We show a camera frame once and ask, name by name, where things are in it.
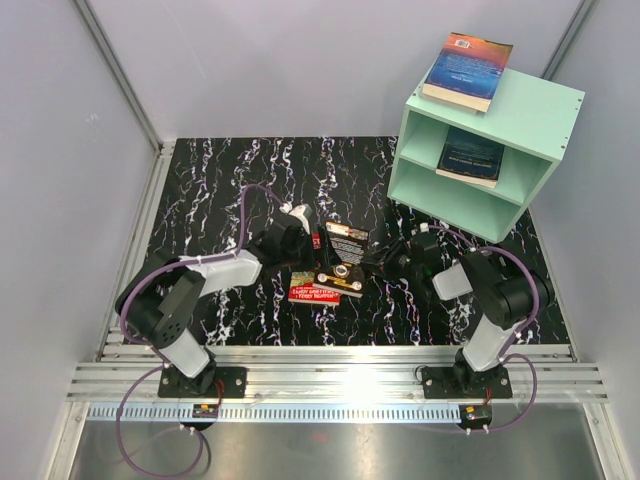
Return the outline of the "dark blue paperback book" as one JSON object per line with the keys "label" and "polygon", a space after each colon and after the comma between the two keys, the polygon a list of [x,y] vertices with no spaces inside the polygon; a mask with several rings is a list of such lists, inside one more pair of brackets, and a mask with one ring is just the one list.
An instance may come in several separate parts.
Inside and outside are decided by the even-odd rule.
{"label": "dark blue paperback book", "polygon": [[450,126],[436,173],[494,189],[498,183],[504,150],[503,144]]}

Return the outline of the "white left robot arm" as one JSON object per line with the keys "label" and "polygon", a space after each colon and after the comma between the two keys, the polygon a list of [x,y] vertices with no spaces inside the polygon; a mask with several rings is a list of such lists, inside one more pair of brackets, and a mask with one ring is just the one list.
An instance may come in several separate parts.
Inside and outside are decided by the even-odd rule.
{"label": "white left robot arm", "polygon": [[247,287],[282,270],[310,271],[341,262],[325,228],[316,234],[298,221],[275,223],[236,253],[207,258],[158,254],[130,281],[114,310],[131,342],[150,346],[190,397],[220,395],[224,380],[215,355],[191,332],[200,301],[219,291]]}

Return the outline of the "red treehouse book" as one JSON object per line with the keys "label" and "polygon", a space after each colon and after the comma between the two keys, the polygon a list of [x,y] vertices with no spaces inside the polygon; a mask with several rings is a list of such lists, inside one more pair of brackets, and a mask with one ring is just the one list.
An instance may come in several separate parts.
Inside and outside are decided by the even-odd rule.
{"label": "red treehouse book", "polygon": [[290,303],[337,306],[340,293],[314,286],[315,274],[323,266],[323,245],[319,233],[312,234],[312,241],[315,267],[311,271],[291,272],[287,299]]}

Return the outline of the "black paperback book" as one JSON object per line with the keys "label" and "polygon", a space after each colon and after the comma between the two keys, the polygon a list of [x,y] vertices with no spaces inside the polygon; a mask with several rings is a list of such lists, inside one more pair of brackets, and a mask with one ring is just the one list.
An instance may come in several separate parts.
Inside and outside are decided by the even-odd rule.
{"label": "black paperback book", "polygon": [[341,295],[361,298],[366,283],[361,262],[369,243],[369,231],[334,221],[327,221],[318,229],[327,230],[342,264],[337,266],[334,272],[318,270],[314,286],[336,291]]}

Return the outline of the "blue orange sunset book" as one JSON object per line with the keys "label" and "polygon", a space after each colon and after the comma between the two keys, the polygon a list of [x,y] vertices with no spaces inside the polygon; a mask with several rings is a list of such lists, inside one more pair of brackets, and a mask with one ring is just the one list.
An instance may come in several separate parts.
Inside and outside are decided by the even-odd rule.
{"label": "blue orange sunset book", "polygon": [[487,113],[512,50],[512,44],[451,32],[421,92]]}

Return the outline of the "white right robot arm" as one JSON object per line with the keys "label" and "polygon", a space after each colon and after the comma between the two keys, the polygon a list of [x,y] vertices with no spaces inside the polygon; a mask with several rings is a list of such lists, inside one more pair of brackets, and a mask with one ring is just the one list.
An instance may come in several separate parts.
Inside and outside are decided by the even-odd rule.
{"label": "white right robot arm", "polygon": [[386,281],[407,281],[411,293],[427,303],[467,294],[479,303],[479,323],[453,364],[417,369],[426,399],[509,399],[506,351],[555,300],[554,288],[505,244],[470,250],[448,268],[438,263],[439,253],[435,235],[422,232],[366,255],[362,265]]}

